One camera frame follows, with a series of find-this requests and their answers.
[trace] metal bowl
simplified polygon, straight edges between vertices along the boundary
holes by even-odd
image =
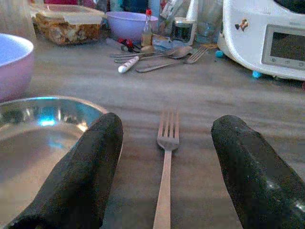
[[[55,164],[105,113],[62,96],[0,104],[0,228],[31,203]]]

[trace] appliance display screen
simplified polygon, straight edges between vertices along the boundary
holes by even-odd
[[[305,61],[305,36],[274,32],[271,56]]]

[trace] small bottle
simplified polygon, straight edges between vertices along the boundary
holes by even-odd
[[[145,47],[145,46],[149,46],[149,45],[153,45],[153,28],[152,28],[152,23],[151,23],[151,16],[152,16],[152,10],[151,9],[147,9],[146,10],[146,22],[145,22],[145,26],[142,32],[142,42],[141,42],[141,46]]]

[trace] glass food container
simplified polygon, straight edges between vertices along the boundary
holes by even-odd
[[[47,39],[58,44],[97,41],[104,12],[78,5],[31,5],[37,27]]]

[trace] wooden table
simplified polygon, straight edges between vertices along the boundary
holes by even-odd
[[[153,227],[163,168],[156,135],[165,107],[179,107],[181,117],[181,146],[172,159],[173,229],[241,228],[210,134],[213,121],[222,115],[244,119],[305,178],[301,82],[254,79],[250,70],[228,58],[216,59],[214,51],[193,65],[119,74],[118,64],[107,56],[119,51],[103,43],[59,47],[39,39],[38,46],[26,97],[74,96],[122,119],[123,153],[103,229]]]

